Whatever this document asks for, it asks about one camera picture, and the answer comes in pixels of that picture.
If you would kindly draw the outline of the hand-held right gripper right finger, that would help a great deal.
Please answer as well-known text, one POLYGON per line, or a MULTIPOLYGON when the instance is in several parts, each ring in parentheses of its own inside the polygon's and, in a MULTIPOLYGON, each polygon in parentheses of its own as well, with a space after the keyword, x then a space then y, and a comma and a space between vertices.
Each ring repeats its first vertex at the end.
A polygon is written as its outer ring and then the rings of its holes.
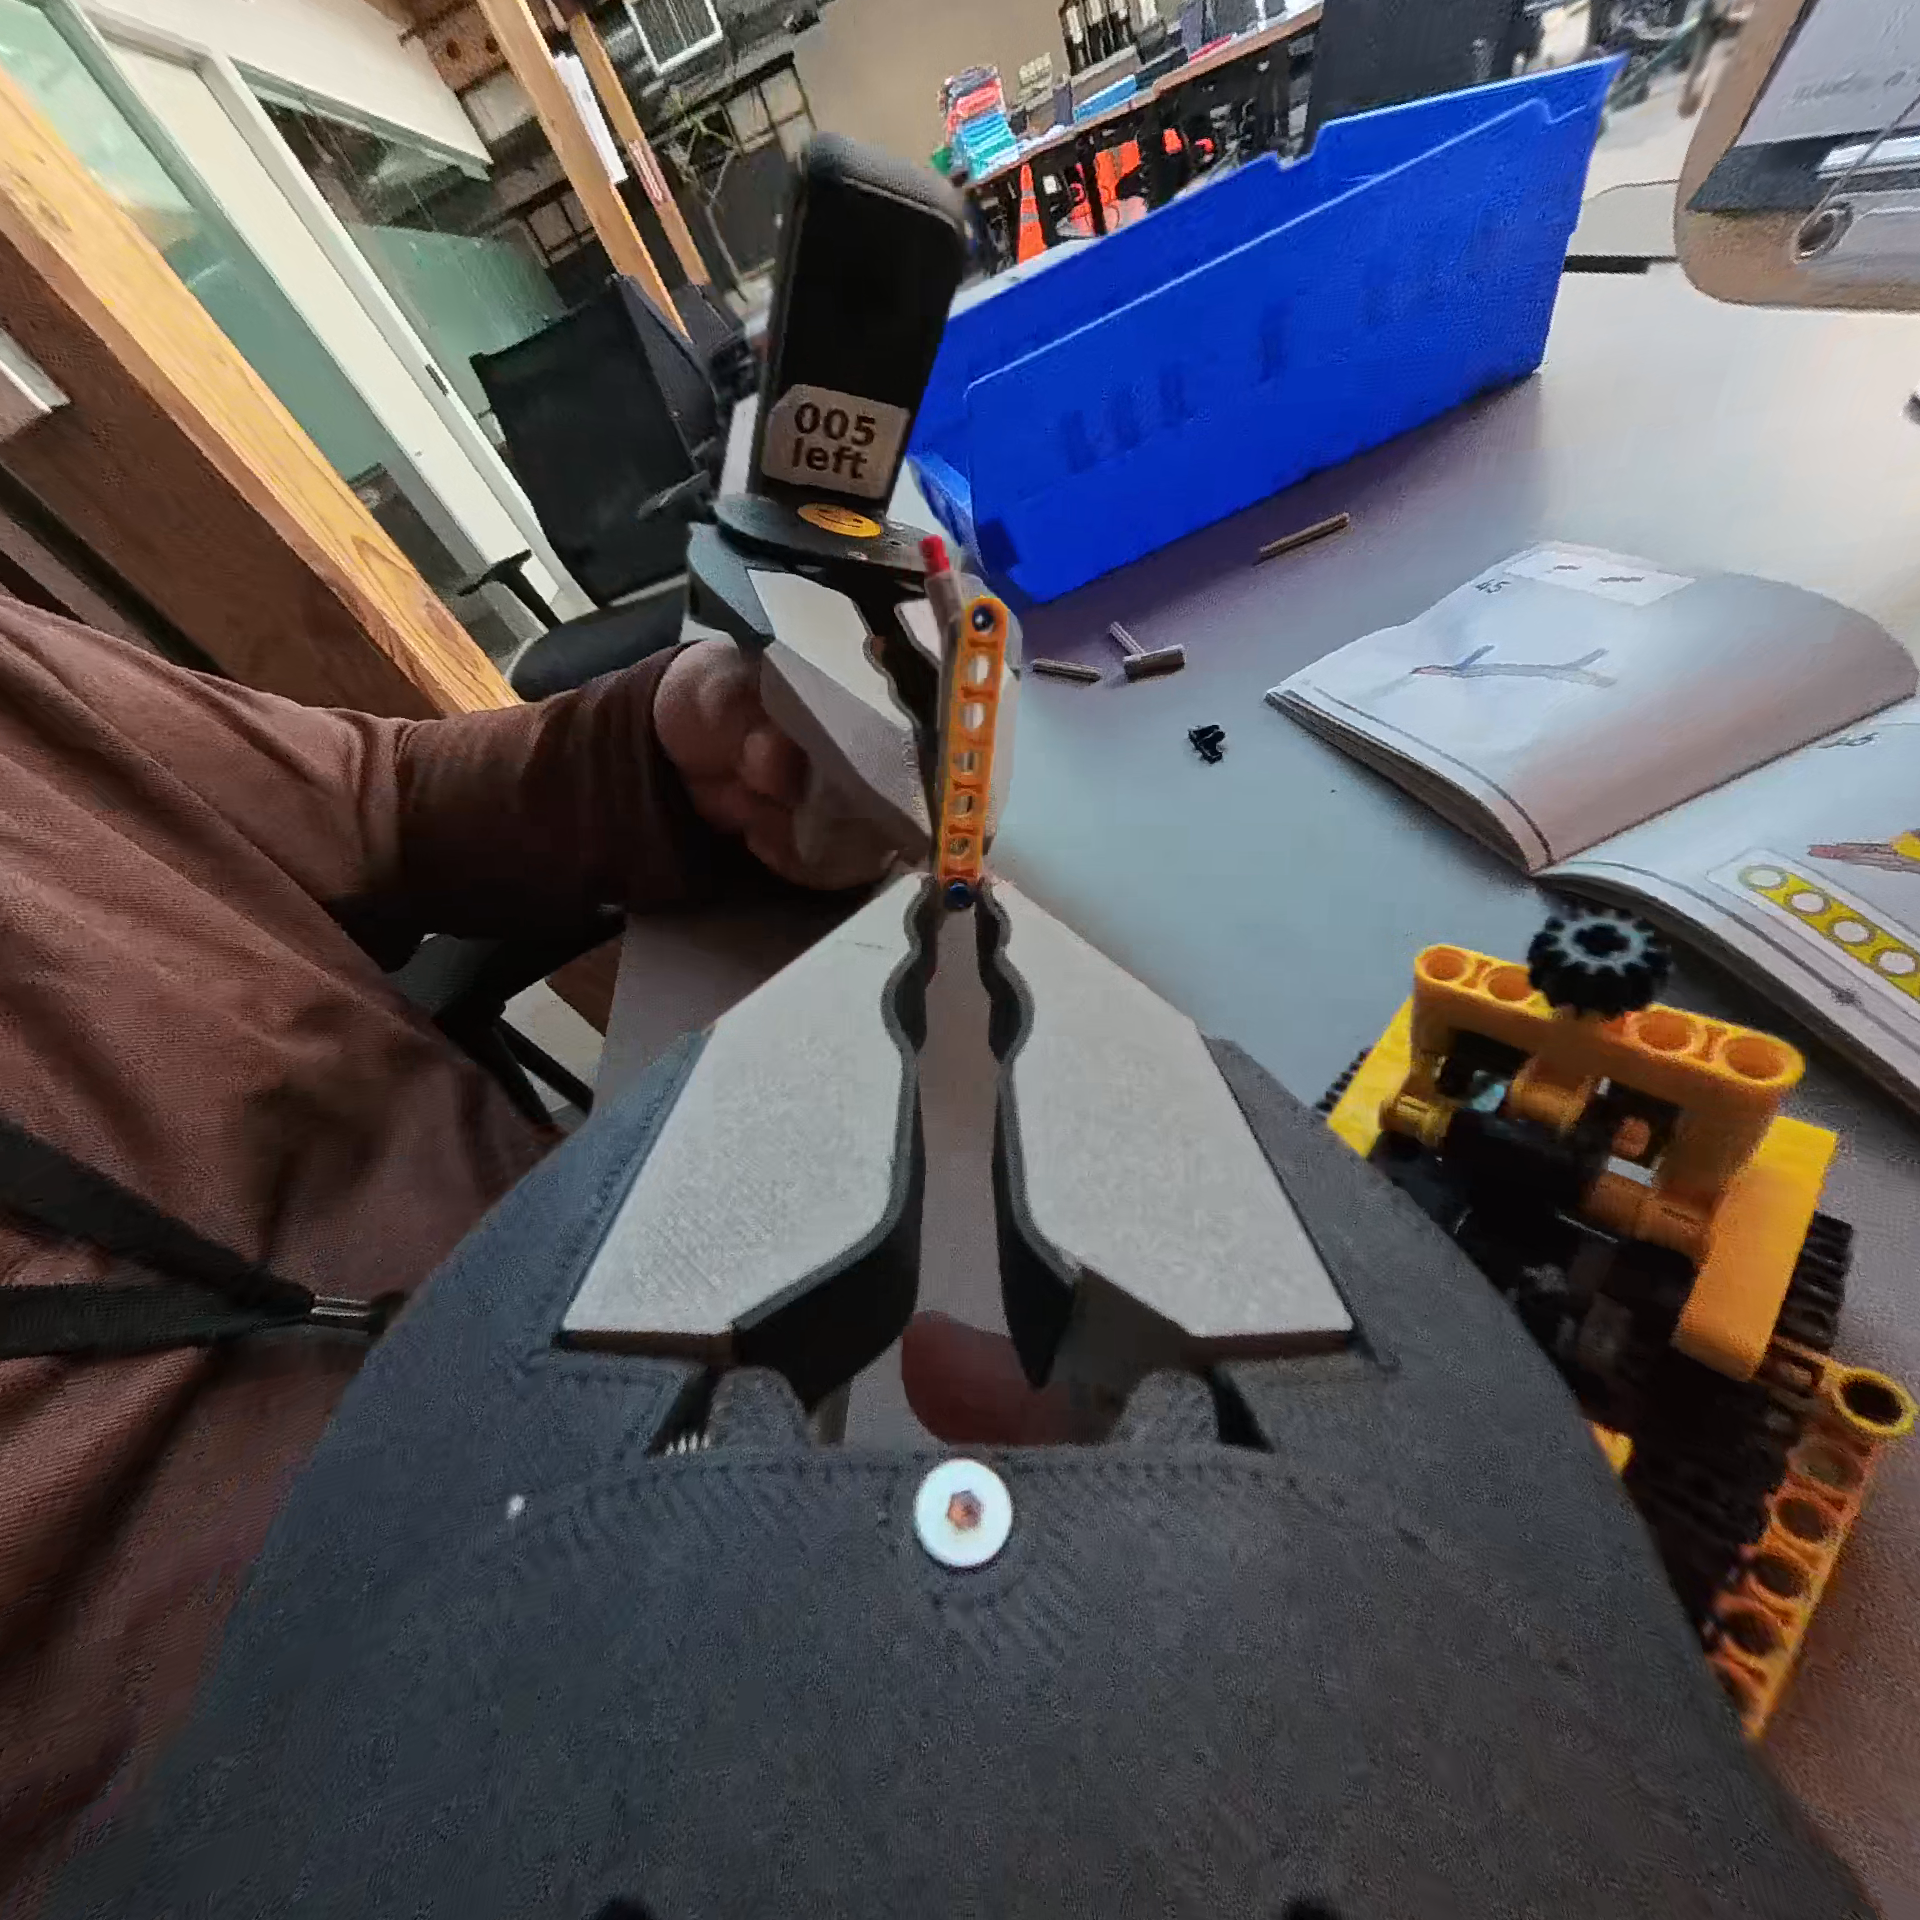
POLYGON ((975 912, 998 1288, 1032 1386, 1341 1354, 1352 1314, 1208 1039, 1013 882, 975 912))

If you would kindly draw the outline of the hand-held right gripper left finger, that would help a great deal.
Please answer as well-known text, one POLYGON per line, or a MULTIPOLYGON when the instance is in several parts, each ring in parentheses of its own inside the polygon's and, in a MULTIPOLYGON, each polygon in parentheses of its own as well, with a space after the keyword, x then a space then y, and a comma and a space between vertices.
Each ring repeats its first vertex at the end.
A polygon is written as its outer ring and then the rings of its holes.
POLYGON ((925 877, 904 872, 703 1031, 559 1341, 839 1398, 919 1294, 924 1038, 925 877))

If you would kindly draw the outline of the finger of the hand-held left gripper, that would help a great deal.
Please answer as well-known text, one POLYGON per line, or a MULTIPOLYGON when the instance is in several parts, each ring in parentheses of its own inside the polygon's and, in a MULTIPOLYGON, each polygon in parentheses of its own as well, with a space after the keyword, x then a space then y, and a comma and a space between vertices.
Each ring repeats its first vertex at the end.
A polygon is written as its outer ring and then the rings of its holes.
MULTIPOLYGON (((938 620, 932 608, 924 595, 904 596, 896 605, 896 634, 903 642, 903 662, 896 668, 896 691, 912 714, 912 725, 916 733, 916 754, 919 754, 919 772, 922 783, 925 787, 928 798, 932 798, 932 779, 938 772, 935 764, 935 733, 938 733, 938 708, 943 707, 939 679, 941 679, 941 642, 938 634, 938 620)), ((998 675, 998 716, 997 716, 997 741, 995 741, 995 765, 991 765, 991 787, 988 798, 988 830, 984 830, 984 846, 995 846, 995 836, 1000 828, 1000 814, 1005 803, 1013 792, 1015 782, 1015 756, 1016 756, 1016 717, 1019 717, 1019 696, 1021 696, 1021 654, 1023 654, 1023 634, 1019 614, 1007 608, 1007 639, 1005 654, 998 675)))
POLYGON ((806 760, 797 852, 826 867, 878 848, 925 863, 932 828, 919 733, 866 616, 844 592, 800 573, 757 573, 754 595, 771 624, 758 699, 806 760))

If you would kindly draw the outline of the yellow lego beam with axle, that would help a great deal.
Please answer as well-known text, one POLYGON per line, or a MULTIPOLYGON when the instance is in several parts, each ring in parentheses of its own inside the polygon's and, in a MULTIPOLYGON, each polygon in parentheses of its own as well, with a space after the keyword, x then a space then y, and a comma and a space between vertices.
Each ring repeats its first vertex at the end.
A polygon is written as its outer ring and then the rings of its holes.
POLYGON ((988 867, 991 779, 1013 616, 991 592, 967 592, 939 534, 919 541, 941 644, 932 708, 930 872, 948 912, 968 910, 988 867))

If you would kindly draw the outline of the yellow black lego vehicle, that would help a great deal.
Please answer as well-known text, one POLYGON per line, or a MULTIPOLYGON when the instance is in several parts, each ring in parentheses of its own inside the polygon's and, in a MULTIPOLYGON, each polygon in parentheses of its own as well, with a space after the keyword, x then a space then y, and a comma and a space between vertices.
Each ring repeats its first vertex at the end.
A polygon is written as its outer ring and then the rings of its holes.
POLYGON ((1747 1740, 1780 1707, 1915 1398, 1834 1355, 1838 1138, 1788 1039, 1661 1000, 1660 930, 1559 903, 1510 963, 1429 943, 1316 1103, 1568 1386, 1747 1740))

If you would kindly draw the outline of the open lego instruction booklet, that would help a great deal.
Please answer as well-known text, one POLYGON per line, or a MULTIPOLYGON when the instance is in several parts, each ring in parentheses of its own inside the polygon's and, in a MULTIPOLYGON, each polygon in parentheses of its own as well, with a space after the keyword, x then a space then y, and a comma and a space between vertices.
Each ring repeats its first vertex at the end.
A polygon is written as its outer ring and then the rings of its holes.
POLYGON ((1820 592, 1535 544, 1266 702, 1917 1107, 1915 661, 1820 592))

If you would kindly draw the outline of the person's left hand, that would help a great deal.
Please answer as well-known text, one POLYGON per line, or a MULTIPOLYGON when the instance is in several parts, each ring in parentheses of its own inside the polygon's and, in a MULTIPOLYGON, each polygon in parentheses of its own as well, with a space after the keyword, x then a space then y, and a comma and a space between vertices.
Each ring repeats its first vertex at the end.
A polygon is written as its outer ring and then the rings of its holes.
POLYGON ((837 894, 887 880, 896 839, 845 812, 762 699, 762 668, 730 637, 671 654, 654 703, 656 739, 702 821, 733 836, 767 872, 837 894))

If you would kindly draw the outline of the person's right hand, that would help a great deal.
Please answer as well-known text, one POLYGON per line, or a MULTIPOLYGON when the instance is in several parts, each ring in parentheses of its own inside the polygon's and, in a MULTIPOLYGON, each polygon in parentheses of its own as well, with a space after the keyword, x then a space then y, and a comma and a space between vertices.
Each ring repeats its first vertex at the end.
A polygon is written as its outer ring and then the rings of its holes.
POLYGON ((1090 1446, 1112 1436, 1122 1410, 1087 1382, 1030 1382, 1005 1332, 947 1311, 908 1323, 900 1379, 916 1421, 956 1448, 1090 1446))

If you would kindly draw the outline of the stack of coloured boxes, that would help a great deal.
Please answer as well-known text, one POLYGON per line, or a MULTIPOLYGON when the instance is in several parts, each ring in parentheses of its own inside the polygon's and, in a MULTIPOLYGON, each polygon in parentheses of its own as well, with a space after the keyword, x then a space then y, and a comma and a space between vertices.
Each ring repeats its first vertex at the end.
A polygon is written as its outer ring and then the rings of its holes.
POLYGON ((1019 162, 1021 136, 1013 128, 995 63, 971 63, 950 74, 939 84, 939 108, 948 174, 979 183, 1019 162))

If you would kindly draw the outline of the black office chair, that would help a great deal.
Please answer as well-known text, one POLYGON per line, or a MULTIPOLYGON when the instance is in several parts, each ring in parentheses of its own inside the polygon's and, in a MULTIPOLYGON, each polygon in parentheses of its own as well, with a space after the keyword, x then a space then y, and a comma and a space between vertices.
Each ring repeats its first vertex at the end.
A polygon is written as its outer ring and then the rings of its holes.
POLYGON ((590 599, 559 614, 531 586, 532 555, 494 562, 539 621, 509 686, 541 702, 670 650, 688 602, 688 539, 708 522, 733 397, 714 381, 714 348, 746 344, 714 311, 682 322, 639 280, 610 277, 580 303, 491 351, 471 378, 487 400, 550 555, 590 599))

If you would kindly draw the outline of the cluttered background workbench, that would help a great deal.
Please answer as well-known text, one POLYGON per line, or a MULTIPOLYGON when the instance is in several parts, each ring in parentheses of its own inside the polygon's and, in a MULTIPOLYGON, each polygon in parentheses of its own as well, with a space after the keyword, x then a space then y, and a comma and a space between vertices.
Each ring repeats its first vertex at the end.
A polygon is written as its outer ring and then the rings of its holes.
POLYGON ((1087 170, 1098 144, 1139 136, 1147 212, 1247 159, 1294 155, 1319 19, 1320 5, 1253 5, 1238 31, 1203 39, 1214 5, 1134 5, 1134 37, 1119 39, 1119 5, 1063 5, 1076 69, 1058 78, 1042 58, 1021 74, 1026 95, 1005 93, 1019 162, 971 183, 947 171, 947 141, 932 155, 967 203, 975 272, 1108 235, 1087 170))

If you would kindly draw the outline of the blue plastic bin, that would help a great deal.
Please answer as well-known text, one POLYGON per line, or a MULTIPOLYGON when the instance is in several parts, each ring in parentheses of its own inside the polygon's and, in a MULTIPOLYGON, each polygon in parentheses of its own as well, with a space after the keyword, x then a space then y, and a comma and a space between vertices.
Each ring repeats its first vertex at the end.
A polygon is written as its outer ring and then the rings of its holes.
POLYGON ((908 462, 1054 602, 1544 358, 1620 58, 1323 126, 956 300, 908 462))

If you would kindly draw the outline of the black monitor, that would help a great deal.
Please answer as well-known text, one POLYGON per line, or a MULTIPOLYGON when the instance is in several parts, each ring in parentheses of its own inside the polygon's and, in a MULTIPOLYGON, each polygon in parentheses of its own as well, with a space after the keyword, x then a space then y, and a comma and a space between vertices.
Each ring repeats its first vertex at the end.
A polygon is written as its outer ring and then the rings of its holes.
POLYGON ((1510 80, 1538 37, 1525 2, 1323 2, 1303 144, 1357 112, 1510 80))

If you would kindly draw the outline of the person's torso brown shirt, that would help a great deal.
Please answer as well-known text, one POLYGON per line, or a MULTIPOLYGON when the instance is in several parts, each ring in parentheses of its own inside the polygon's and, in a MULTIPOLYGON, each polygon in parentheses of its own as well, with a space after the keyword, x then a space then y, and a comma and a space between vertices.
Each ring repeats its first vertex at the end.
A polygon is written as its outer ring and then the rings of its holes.
MULTIPOLYGON (((538 1132, 319 920, 4 890, 4 1118, 325 1294, 414 1288, 538 1132)), ((357 1368, 346 1340, 4 1362, 4 1914, 123 1797, 199 1687, 357 1368)))

